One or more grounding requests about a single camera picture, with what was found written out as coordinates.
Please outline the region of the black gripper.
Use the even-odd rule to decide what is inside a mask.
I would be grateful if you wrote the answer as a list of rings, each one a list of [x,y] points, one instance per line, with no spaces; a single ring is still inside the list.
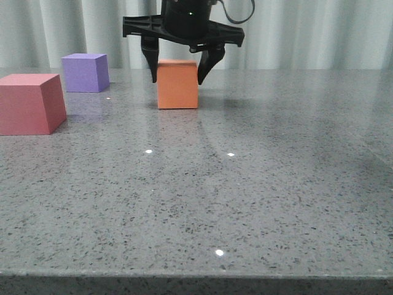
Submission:
[[[241,47],[242,28],[210,19],[216,1],[162,1],[161,13],[139,17],[123,17],[123,37],[139,36],[141,49],[152,76],[157,82],[159,40],[186,45],[192,53],[201,52],[198,84],[201,85],[225,55],[225,44]]]

